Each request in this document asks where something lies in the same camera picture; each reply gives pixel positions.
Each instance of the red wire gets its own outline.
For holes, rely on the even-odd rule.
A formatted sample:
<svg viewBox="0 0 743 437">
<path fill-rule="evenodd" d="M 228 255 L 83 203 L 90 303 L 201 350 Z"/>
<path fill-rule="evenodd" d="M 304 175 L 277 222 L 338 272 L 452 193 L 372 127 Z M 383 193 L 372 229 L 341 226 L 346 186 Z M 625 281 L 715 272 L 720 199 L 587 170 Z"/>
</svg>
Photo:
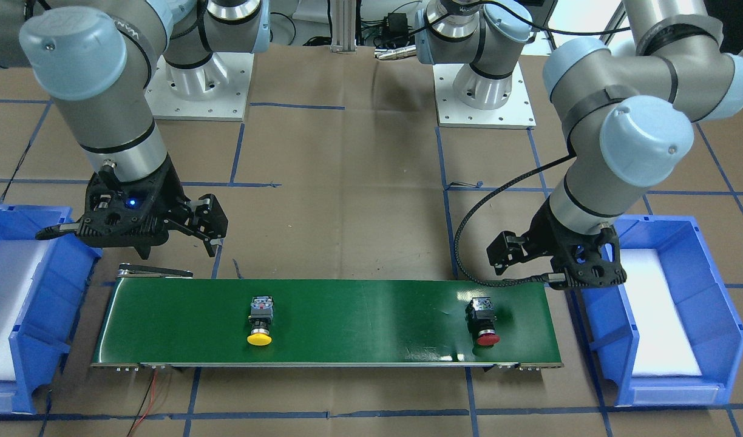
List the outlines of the red wire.
<svg viewBox="0 0 743 437">
<path fill-rule="evenodd" d="M 139 424 L 141 424 L 142 421 L 144 421 L 144 418 L 146 418 L 148 414 L 150 413 L 150 409 L 153 408 L 153 404 L 155 403 L 155 377 L 156 376 L 158 376 L 158 370 L 153 371 L 153 379 L 150 380 L 150 402 L 148 403 L 148 408 L 144 411 L 144 414 L 142 415 L 142 417 L 140 417 L 139 420 L 137 420 L 134 423 L 134 426 L 131 427 L 131 431 L 129 431 L 127 435 L 134 434 L 135 429 L 137 429 Z"/>
</svg>

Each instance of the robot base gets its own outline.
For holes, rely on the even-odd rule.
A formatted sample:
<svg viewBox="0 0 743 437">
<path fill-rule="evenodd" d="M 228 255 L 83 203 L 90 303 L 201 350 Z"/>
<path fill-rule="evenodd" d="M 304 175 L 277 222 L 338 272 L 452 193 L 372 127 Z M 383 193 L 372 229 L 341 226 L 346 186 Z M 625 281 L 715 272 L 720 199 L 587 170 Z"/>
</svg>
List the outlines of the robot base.
<svg viewBox="0 0 743 437">
<path fill-rule="evenodd" d="M 455 96 L 452 82 L 461 67 L 461 64 L 433 66 L 439 126 L 526 129 L 536 125 L 519 64 L 515 66 L 515 72 L 512 73 L 514 80 L 509 100 L 497 110 L 478 110 L 469 107 Z"/>
<path fill-rule="evenodd" d="M 211 100 L 183 100 L 170 89 L 166 61 L 158 69 L 144 95 L 156 120 L 244 121 L 247 93 L 253 72 L 252 53 L 218 53 L 228 68 L 228 89 Z"/>
</svg>

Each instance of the blue plastic bin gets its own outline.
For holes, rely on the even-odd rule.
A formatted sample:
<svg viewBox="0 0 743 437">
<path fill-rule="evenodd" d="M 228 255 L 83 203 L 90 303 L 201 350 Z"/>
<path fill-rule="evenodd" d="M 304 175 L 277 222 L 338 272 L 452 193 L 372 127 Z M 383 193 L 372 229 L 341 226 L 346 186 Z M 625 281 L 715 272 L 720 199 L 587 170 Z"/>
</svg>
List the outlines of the blue plastic bin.
<svg viewBox="0 0 743 437">
<path fill-rule="evenodd" d="M 45 226 L 69 222 L 69 207 L 0 205 L 0 266 L 2 254 L 11 256 L 13 267 L 0 268 L 0 296 L 7 296 L 24 285 L 25 299 L 7 341 L 13 359 L 14 380 L 0 380 L 0 413 L 34 414 L 31 395 L 36 387 L 49 384 L 61 355 L 69 352 L 66 344 L 86 290 L 88 276 L 102 252 L 81 243 L 74 236 L 38 242 L 34 234 Z M 41 256 L 31 280 L 21 276 L 16 265 L 22 259 Z"/>
<path fill-rule="evenodd" d="M 625 287 L 582 290 L 591 350 L 619 388 L 615 405 L 723 405 L 743 355 L 743 324 L 693 217 L 625 215 L 622 249 L 655 249 L 702 376 L 634 377 L 639 332 Z"/>
</svg>

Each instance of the yellow button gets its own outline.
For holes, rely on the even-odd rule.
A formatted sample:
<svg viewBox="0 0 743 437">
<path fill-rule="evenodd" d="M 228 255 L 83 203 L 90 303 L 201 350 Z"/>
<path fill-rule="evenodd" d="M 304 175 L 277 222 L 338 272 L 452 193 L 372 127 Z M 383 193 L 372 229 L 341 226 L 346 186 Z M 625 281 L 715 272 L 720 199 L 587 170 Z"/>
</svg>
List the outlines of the yellow button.
<svg viewBox="0 0 743 437">
<path fill-rule="evenodd" d="M 256 332 L 255 334 L 247 335 L 247 343 L 253 346 L 266 346 L 272 343 L 272 337 L 261 332 Z"/>
</svg>

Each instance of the red button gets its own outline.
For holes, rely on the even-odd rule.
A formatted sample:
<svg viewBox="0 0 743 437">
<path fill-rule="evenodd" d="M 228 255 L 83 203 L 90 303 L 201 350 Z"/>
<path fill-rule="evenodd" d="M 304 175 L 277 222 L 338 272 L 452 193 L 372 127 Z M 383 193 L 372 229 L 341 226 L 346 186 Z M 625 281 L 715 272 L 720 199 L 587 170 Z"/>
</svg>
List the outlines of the red button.
<svg viewBox="0 0 743 437">
<path fill-rule="evenodd" d="M 480 337 L 477 338 L 477 345 L 493 346 L 496 343 L 499 343 L 499 341 L 501 341 L 501 337 L 498 337 L 498 334 L 485 334 L 480 335 Z"/>
</svg>

